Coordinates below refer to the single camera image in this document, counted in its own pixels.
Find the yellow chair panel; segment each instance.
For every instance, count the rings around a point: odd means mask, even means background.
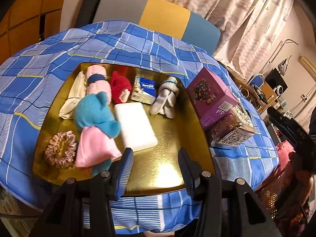
[[[148,0],[139,25],[181,39],[190,11],[164,0]]]

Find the white speaker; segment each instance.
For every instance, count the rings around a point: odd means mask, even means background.
[[[277,95],[282,95],[282,93],[283,93],[283,87],[282,87],[282,86],[277,86],[277,87],[275,87],[273,90],[274,90],[274,92],[275,92]]]

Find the blue plaid bedsheet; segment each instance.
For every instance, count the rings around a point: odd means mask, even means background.
[[[54,97],[81,62],[163,72],[178,77],[185,86],[207,67],[241,98],[259,133],[239,147],[210,147],[218,176],[225,180],[242,177],[256,189],[278,165],[275,147],[257,111],[213,57],[196,46],[135,24],[106,21],[51,36],[0,66],[0,184],[29,206],[42,210],[50,200],[52,186],[32,174],[34,148]],[[182,190],[122,198],[111,207],[116,232],[127,234],[180,229],[198,217],[200,203]]]

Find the white foam block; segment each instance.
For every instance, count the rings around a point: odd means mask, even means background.
[[[121,135],[125,148],[139,151],[158,144],[142,103],[117,104],[114,106],[114,113],[121,124]]]

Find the wooden cabinet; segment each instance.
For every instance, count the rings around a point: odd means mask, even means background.
[[[0,22],[0,64],[21,49],[59,33],[64,0],[15,0]]]
[[[267,99],[267,102],[268,102],[267,105],[261,106],[261,108],[258,109],[259,114],[262,114],[276,100],[277,94],[273,91],[273,89],[268,85],[268,83],[266,81],[263,83],[263,85],[260,87],[260,89],[264,93],[264,95]]]

